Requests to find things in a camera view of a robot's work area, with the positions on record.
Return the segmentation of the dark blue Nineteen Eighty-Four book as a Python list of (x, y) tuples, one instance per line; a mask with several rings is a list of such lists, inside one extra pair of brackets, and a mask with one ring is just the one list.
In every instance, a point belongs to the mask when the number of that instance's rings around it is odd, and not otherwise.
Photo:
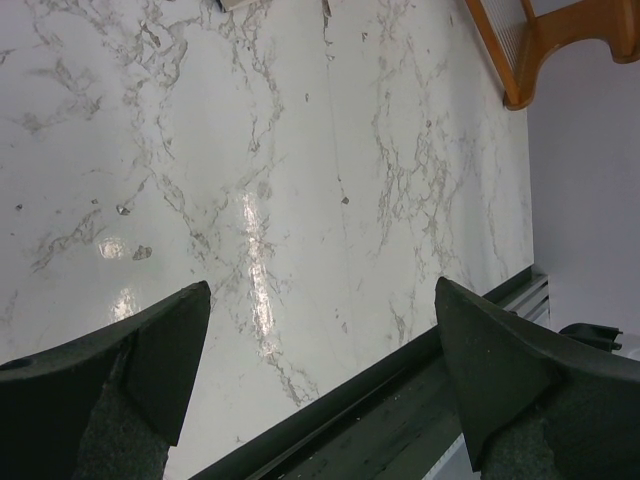
[(217, 0), (223, 12), (228, 13), (239, 8), (244, 8), (258, 0)]

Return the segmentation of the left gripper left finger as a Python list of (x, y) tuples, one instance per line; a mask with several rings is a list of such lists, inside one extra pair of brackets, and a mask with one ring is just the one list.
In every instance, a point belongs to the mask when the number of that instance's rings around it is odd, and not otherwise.
[(207, 282), (1, 366), (4, 479), (160, 479), (210, 315)]

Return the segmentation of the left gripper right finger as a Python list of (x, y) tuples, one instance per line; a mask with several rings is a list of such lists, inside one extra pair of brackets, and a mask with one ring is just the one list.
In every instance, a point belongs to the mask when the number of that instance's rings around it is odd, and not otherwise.
[(471, 467), (484, 479), (636, 479), (639, 363), (445, 277), (436, 316)]

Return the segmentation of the orange wooden shelf rack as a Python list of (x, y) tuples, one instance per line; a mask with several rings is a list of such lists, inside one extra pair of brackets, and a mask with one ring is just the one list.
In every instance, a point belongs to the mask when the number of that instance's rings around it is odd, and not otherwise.
[(571, 44), (598, 40), (617, 64), (639, 60), (637, 1), (575, 1), (542, 15), (530, 1), (468, 1), (466, 6), (511, 111), (531, 104), (544, 62)]

